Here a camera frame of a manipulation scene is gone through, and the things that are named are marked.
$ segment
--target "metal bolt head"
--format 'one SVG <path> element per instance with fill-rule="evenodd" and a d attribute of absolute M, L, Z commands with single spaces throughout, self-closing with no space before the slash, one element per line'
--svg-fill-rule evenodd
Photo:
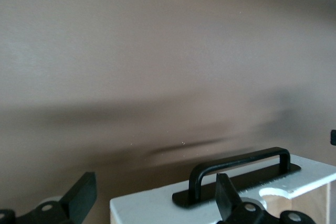
<path fill-rule="evenodd" d="M 252 204 L 246 204 L 246 205 L 245 205 L 245 209 L 246 209 L 247 211 L 250 211 L 250 212 L 254 212 L 254 211 L 256 211 L 256 207 L 255 207 L 254 205 L 252 205 Z"/>
<path fill-rule="evenodd" d="M 291 219 L 292 221 L 295 221 L 295 222 L 300 222 L 301 221 L 301 217 L 298 216 L 296 213 L 294 212 L 291 212 L 289 215 L 288 215 L 288 218 Z"/>

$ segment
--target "black plastic part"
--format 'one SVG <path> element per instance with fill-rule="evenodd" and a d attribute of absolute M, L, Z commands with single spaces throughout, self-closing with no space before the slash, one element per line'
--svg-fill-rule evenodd
<path fill-rule="evenodd" d="M 316 224 L 309 216 L 298 211 L 284 211 L 278 219 L 252 202 L 242 202 L 226 174 L 217 174 L 216 202 L 223 219 L 217 224 Z M 300 221 L 291 219 L 291 215 Z"/>
<path fill-rule="evenodd" d="M 330 143 L 336 145 L 336 130 L 330 132 Z"/>
<path fill-rule="evenodd" d="M 85 173 L 60 201 L 42 203 L 17 218 L 13 210 L 0 210 L 0 224 L 81 224 L 96 198 L 96 176 Z"/>
<path fill-rule="evenodd" d="M 252 188 L 276 178 L 287 176 L 301 169 L 298 165 L 291 164 L 289 152 L 279 147 L 222 158 L 197 165 L 190 174 L 189 189 L 174 193 L 172 199 L 176 205 L 183 208 L 192 208 L 204 202 L 209 202 L 215 198 L 216 183 L 201 186 L 202 178 L 206 174 L 277 155 L 280 156 L 279 164 L 231 178 L 235 188 L 238 191 Z"/>

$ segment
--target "wall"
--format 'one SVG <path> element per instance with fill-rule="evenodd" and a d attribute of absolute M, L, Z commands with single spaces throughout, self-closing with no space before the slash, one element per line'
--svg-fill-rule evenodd
<path fill-rule="evenodd" d="M 0 0 L 0 208 L 281 146 L 336 165 L 336 0 Z"/>

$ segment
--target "black handle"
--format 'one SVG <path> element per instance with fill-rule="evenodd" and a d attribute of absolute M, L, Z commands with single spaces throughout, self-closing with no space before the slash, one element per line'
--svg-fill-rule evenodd
<path fill-rule="evenodd" d="M 279 147 L 201 163 L 190 173 L 188 190 L 189 199 L 191 201 L 200 200 L 202 178 L 206 174 L 277 155 L 280 156 L 280 173 L 287 173 L 290 170 L 290 155 L 288 150 Z"/>

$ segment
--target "black mechanical part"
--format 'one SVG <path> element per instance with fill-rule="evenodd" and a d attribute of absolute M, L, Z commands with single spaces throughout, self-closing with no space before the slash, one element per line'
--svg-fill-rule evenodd
<path fill-rule="evenodd" d="M 214 200 L 216 183 L 201 186 L 202 178 L 206 174 L 277 155 L 280 156 L 279 164 L 231 178 L 235 188 L 238 191 L 246 190 L 301 170 L 301 167 L 298 165 L 290 163 L 290 154 L 288 150 L 279 147 L 204 162 L 197 165 L 192 170 L 189 176 L 189 189 L 174 193 L 172 199 L 176 205 L 183 208 L 192 208 L 199 204 Z"/>
<path fill-rule="evenodd" d="M 330 132 L 330 143 L 336 145 L 336 130 L 331 130 Z"/>
<path fill-rule="evenodd" d="M 217 174 L 216 202 L 222 217 L 217 224 L 316 224 L 308 215 L 284 211 L 280 219 L 252 202 L 242 202 L 227 174 Z"/>
<path fill-rule="evenodd" d="M 81 224 L 96 199 L 96 175 L 84 173 L 60 201 L 42 203 L 20 217 L 13 210 L 0 210 L 0 224 Z"/>

